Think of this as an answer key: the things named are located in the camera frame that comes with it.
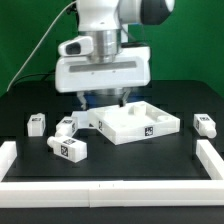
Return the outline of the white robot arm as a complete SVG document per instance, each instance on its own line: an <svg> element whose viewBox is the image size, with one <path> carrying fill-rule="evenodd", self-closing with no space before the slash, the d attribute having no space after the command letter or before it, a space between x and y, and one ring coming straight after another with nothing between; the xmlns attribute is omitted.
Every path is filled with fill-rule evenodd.
<svg viewBox="0 0 224 224"><path fill-rule="evenodd" d="M78 36L58 47L56 89L75 92L83 108L87 91L122 89L124 105L133 87L150 82L150 48L126 43L124 27L159 25L174 5L175 0L77 0Z"/></svg>

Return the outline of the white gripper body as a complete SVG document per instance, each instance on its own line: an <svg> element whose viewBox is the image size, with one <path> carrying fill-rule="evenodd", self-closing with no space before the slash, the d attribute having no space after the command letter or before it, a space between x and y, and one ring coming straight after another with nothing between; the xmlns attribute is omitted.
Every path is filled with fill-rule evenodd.
<svg viewBox="0 0 224 224"><path fill-rule="evenodd" d="M112 63L93 64L86 57L61 57L55 86L61 93L145 86L150 81L150 48L124 48Z"/></svg>

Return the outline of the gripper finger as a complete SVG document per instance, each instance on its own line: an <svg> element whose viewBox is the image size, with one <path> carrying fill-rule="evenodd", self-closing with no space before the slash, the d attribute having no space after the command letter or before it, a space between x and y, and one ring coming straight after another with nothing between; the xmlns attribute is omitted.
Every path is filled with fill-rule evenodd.
<svg viewBox="0 0 224 224"><path fill-rule="evenodd" d="M131 93L130 88L125 88L122 97L118 100L118 105L124 107L127 103L127 99Z"/></svg>
<svg viewBox="0 0 224 224"><path fill-rule="evenodd" d="M84 97L84 92L82 92L82 91L77 92L77 98L78 98L78 100L81 103L81 108L83 110L86 110L87 109L87 101L86 101L86 99Z"/></svg>

